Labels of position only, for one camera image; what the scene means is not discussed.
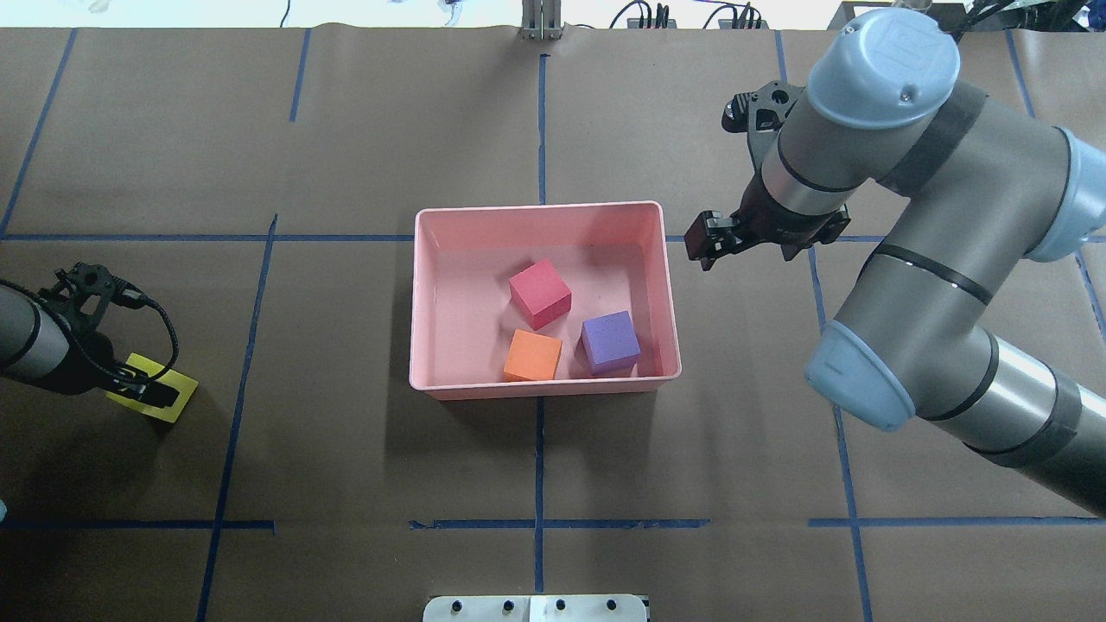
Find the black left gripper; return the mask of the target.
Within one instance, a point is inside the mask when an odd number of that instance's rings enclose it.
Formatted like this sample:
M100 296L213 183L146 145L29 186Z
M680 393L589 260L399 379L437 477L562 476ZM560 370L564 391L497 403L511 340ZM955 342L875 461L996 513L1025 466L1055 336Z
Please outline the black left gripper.
M138 310L146 294L131 281L111 274L103 265L77 263L56 270L58 283L40 289L45 317L59 322L66 354L36 386L56 394L83 394L104 388L111 398L131 401L154 410L169 410L181 398L170 384L171 370L157 373L116 361L111 340L100 333L100 322L112 304Z

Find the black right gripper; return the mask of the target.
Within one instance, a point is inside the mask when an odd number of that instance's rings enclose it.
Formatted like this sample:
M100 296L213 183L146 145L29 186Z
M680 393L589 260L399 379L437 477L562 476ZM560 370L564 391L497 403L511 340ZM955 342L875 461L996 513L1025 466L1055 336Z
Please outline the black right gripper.
M852 189L806 180L779 146L779 132L802 94L801 86L770 81L735 94L727 105L722 127L747 134L753 175L734 212L698 212L684 234L688 259L702 271L759 243L778 243L792 260L814 243L834 243L849 224L846 201Z

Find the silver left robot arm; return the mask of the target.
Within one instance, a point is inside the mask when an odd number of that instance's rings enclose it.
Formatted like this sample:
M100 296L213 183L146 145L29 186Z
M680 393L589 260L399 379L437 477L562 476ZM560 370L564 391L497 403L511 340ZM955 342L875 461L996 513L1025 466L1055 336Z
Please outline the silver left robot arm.
M137 412L174 422L194 395L197 382L174 370L181 348L161 304L103 265L76 263L54 273L55 284L36 292L3 280L1 371L32 387L59 395L105 390L109 398ZM168 332L166 364L131 354L115 355L100 333L109 305L153 308Z

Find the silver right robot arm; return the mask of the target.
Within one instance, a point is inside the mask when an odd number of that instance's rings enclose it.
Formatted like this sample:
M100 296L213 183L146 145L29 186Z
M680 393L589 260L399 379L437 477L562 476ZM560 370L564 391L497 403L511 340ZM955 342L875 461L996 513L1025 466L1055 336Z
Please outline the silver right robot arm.
M834 243L865 182L906 198L804 369L872 428L920 418L988 463L1103 516L1103 398L980 319L1020 260L1075 253L1103 227L1103 152L960 79L929 15L855 17L806 86L735 94L722 127L753 165L731 215L705 210L688 259Z

